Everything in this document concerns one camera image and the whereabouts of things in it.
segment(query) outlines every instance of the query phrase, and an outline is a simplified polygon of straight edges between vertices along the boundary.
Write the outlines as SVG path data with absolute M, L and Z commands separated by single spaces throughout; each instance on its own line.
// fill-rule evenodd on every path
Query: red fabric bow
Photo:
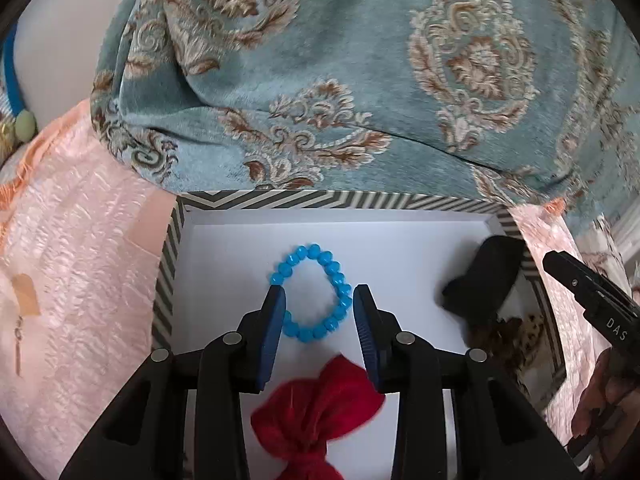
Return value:
M 278 480 L 342 480 L 326 456 L 326 442 L 373 417 L 385 402 L 367 373 L 341 355 L 317 379 L 281 384 L 251 416 L 261 446 L 286 460 Z

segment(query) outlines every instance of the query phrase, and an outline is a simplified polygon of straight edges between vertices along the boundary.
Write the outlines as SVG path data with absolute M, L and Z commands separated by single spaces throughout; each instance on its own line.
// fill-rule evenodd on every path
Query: black and white chevron border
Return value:
M 263 208 L 413 209 L 495 214 L 505 234 L 522 239 L 522 234 L 515 220 L 505 206 L 480 199 L 409 193 L 316 191 L 311 189 L 194 191 L 185 193 L 176 200 L 174 211 L 171 214 L 171 221 L 166 230 L 164 246 L 162 247 L 162 258 L 160 260 L 158 280 L 156 281 L 156 298 L 154 301 L 153 348 L 171 348 L 172 317 L 174 312 L 172 295 L 174 293 L 178 245 L 181 240 L 185 213 L 191 209 L 219 211 Z M 561 384 L 566 372 L 564 371 L 564 354 L 562 354 L 558 326 L 538 268 L 528 250 L 525 252 L 522 269 L 525 277 L 534 288 L 540 304 L 540 310 L 545 317 L 545 327 L 547 334 L 549 334 L 548 338 L 553 354 L 554 380 L 558 380 L 559 384 Z

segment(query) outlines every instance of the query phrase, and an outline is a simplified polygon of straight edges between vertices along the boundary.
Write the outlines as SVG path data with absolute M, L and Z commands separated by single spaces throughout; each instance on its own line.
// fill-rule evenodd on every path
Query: blue bead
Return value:
M 340 270 L 340 264 L 338 262 L 329 262 L 324 266 L 324 272 L 326 272 L 329 276 L 335 274 Z
M 282 331 L 284 332 L 284 335 L 287 335 L 289 337 L 298 337 L 298 334 L 300 333 L 300 327 L 297 323 L 290 321 L 282 326 Z
M 329 332 L 333 332 L 334 330 L 336 330 L 339 325 L 340 324 L 338 323 L 338 320 L 335 319 L 334 316 L 329 316 L 327 319 L 324 320 L 324 327 Z
M 300 263 L 300 258 L 296 253 L 291 253 L 286 257 L 284 261 L 287 262 L 291 267 L 293 267 Z
M 296 254 L 300 258 L 300 261 L 302 261 L 302 260 L 304 260 L 306 258 L 307 253 L 308 253 L 308 251 L 306 250 L 306 247 L 304 245 L 300 245 L 296 249 Z
M 321 253 L 322 249 L 318 244 L 311 244 L 306 250 L 306 256 L 312 260 L 315 260 Z
M 339 306 L 334 310 L 334 317 L 338 321 L 342 321 L 347 316 L 347 309 L 343 306 Z
M 336 272 L 335 274 L 332 274 L 331 282 L 336 286 L 343 284 L 344 283 L 344 274 L 341 273 L 341 272 Z
M 348 296 L 351 292 L 351 285 L 349 285 L 349 283 L 343 283 L 341 285 L 338 285 L 337 289 L 338 296 Z
M 284 283 L 284 276 L 279 272 L 274 272 L 271 275 L 271 285 L 282 285 Z
M 326 336 L 326 328 L 324 327 L 324 325 L 316 326 L 314 328 L 314 338 L 322 339 L 324 336 Z
M 320 265 L 328 264 L 334 256 L 331 254 L 331 251 L 323 251 L 318 256 L 318 263 Z
M 298 332 L 298 339 L 303 343 L 308 343 L 314 338 L 314 333 L 308 328 L 301 328 Z
M 278 272 L 282 274 L 285 278 L 288 278 L 293 274 L 293 269 L 288 263 L 282 262 L 278 265 Z

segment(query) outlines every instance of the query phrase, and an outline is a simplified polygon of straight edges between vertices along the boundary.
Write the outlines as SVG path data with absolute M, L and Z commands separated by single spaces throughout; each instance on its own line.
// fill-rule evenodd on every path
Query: pink textured fabric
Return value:
M 542 270 L 542 258 L 548 251 L 567 251 L 582 257 L 561 216 L 549 214 L 541 206 L 523 205 L 510 210 L 531 255 L 541 270 L 542 280 L 556 315 L 564 360 L 566 381 L 546 407 L 545 420 L 562 444 L 571 439 L 571 419 L 580 394 L 589 384 L 595 361 L 606 346 L 602 336 L 582 316 L 584 309 L 573 295 Z
M 0 413 L 47 480 L 148 355 L 174 202 L 98 143 L 88 101 L 50 127 L 58 138 L 12 202 L 0 256 Z M 41 315 L 24 318 L 18 377 L 11 278 L 22 273 Z

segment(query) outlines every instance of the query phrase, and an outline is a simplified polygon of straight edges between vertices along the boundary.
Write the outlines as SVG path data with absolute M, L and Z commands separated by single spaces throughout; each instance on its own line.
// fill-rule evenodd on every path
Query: blue strap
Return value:
M 4 53 L 4 80 L 6 82 L 6 95 L 9 99 L 11 112 L 14 117 L 24 110 L 24 102 L 20 96 L 20 87 L 18 86 L 18 78 L 15 76 L 14 66 L 14 43 L 15 33 L 18 30 L 18 23 L 9 30 L 9 34 L 4 40 L 2 52 Z

